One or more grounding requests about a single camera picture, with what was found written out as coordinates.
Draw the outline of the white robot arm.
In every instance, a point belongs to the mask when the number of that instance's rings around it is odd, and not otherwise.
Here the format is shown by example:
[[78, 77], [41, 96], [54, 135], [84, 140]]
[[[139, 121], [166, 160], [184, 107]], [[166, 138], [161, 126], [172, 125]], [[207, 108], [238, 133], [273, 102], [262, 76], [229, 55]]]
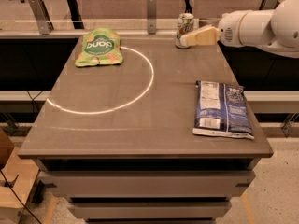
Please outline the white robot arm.
[[183, 46], [254, 47], [299, 58], [299, 0], [284, 0], [275, 9], [240, 10], [222, 15], [218, 27], [206, 25], [182, 35]]

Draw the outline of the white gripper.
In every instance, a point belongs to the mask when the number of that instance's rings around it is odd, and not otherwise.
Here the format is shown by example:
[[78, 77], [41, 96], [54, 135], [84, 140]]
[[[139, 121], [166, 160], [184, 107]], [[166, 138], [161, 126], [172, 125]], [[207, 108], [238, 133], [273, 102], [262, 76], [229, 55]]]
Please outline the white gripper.
[[246, 11], [225, 13], [219, 21], [219, 29], [207, 25], [183, 35], [179, 41], [183, 46], [187, 47], [215, 45], [219, 40], [228, 47], [241, 47], [239, 28], [246, 14]]

